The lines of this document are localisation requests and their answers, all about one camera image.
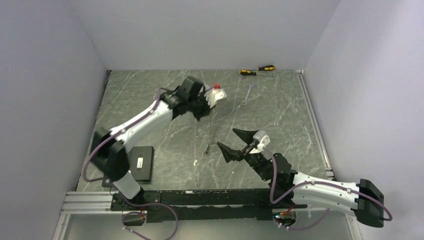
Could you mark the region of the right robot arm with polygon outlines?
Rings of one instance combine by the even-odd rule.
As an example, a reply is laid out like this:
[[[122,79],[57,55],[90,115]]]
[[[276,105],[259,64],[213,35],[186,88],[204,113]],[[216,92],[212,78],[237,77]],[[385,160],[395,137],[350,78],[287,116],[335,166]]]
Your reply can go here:
[[[264,130],[232,130],[246,145],[232,149],[217,142],[227,163],[245,161],[270,187],[269,202],[282,208],[317,205],[356,217],[363,225],[382,228],[393,217],[384,205],[384,194],[368,179],[340,182],[313,177],[294,170],[281,153],[268,150]]]

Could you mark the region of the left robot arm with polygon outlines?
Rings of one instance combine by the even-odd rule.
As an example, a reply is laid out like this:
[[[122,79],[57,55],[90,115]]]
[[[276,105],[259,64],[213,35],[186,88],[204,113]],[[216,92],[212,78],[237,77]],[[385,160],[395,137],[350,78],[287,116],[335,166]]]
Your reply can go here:
[[[129,161],[135,144],[155,128],[187,112],[200,120],[225,96],[218,85],[207,88],[192,76],[186,77],[174,90],[159,88],[157,98],[144,111],[116,127],[94,132],[91,153],[83,166],[84,180],[91,181],[86,171],[90,163],[94,164],[124,196],[124,204],[131,210],[139,209],[144,203],[144,190],[130,173]]]

